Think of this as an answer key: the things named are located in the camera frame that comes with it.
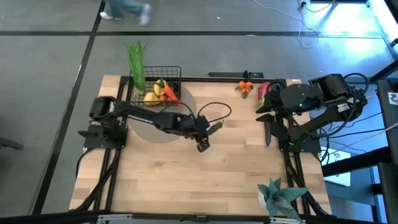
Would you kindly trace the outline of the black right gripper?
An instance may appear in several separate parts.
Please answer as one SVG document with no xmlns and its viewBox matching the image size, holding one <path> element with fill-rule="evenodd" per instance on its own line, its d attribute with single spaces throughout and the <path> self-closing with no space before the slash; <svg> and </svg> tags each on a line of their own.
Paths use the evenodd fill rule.
<svg viewBox="0 0 398 224">
<path fill-rule="evenodd" d="M 314 87 L 307 84 L 292 84 L 280 91 L 271 91 L 271 99 L 263 98 L 256 104 L 256 113 L 266 113 L 256 121 L 263 123 L 275 122 L 276 115 L 270 114 L 272 110 L 279 113 L 301 114 L 319 107 L 319 97 Z"/>
</svg>

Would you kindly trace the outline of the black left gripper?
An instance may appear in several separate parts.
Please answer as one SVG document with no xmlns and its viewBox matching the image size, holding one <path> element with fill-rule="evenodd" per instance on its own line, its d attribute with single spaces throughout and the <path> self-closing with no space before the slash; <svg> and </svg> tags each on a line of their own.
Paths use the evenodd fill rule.
<svg viewBox="0 0 398 224">
<path fill-rule="evenodd" d="M 207 129 L 210 123 L 205 116 L 199 115 L 197 118 L 189 117 L 185 120 L 185 137 L 200 140 L 197 143 L 199 152 L 204 152 L 210 147 Z"/>
</svg>

